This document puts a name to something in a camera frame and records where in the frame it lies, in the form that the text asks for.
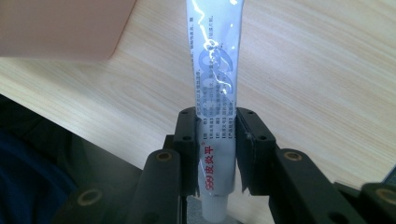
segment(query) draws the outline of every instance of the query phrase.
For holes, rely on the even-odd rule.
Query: blue fabric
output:
[[[50,223],[76,188],[56,165],[0,130],[0,223]]]

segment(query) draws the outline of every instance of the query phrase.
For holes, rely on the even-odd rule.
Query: tube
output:
[[[234,189],[236,80],[244,0],[186,0],[203,217],[226,218]]]

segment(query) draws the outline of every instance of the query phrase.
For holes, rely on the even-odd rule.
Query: light wooden tabletop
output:
[[[142,168],[194,105],[185,1],[137,0],[103,63],[0,59],[0,93]],[[396,162],[396,2],[247,0],[238,106],[331,180],[379,182]],[[229,214],[271,223],[240,190]]]

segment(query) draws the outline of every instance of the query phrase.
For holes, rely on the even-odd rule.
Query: pink object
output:
[[[135,0],[2,0],[0,56],[98,62],[114,52]]]

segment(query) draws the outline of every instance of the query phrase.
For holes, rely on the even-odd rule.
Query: white tube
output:
[[[203,216],[226,217],[234,189],[236,74],[244,0],[187,0],[187,24],[194,73],[198,183]]]

